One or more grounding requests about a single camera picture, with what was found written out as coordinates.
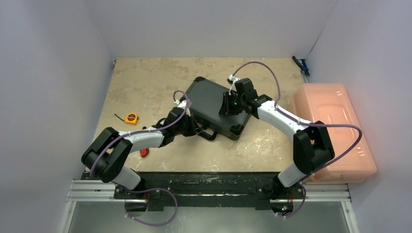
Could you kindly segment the black poker set case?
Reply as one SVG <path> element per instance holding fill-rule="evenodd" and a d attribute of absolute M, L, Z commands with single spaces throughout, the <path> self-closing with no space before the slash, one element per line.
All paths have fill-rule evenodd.
<path fill-rule="evenodd" d="M 218 134 L 238 140 L 251 117 L 245 112 L 235 116 L 219 115 L 223 94 L 228 90 L 204 77 L 196 77 L 186 90 L 191 102 L 190 113 L 196 123 L 201 125 L 202 131 L 198 135 L 208 141 L 213 141 Z"/>

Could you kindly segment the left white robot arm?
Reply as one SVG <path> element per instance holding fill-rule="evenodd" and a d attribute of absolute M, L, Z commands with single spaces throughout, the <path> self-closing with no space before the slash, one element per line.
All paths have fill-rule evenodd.
<path fill-rule="evenodd" d="M 189 110 L 174 107 L 167 117 L 155 125 L 135 132 L 120 132 L 105 128 L 81 157 L 92 178 L 116 183 L 126 188 L 134 199 L 143 196 L 145 185 L 135 171 L 125 166 L 129 154 L 143 149 L 161 148 L 170 144 L 178 135 L 190 137 L 202 132 Z"/>

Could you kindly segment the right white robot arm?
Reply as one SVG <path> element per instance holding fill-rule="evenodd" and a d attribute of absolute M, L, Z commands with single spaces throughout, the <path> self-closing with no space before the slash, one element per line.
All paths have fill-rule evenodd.
<path fill-rule="evenodd" d="M 272 194 L 283 198 L 292 186 L 335 157 L 324 123 L 298 118 L 280 107 L 267 95 L 258 95 L 250 79 L 229 76 L 230 89 L 223 94 L 220 115 L 234 116 L 242 112 L 265 121 L 292 141 L 292 163 L 275 175 Z"/>

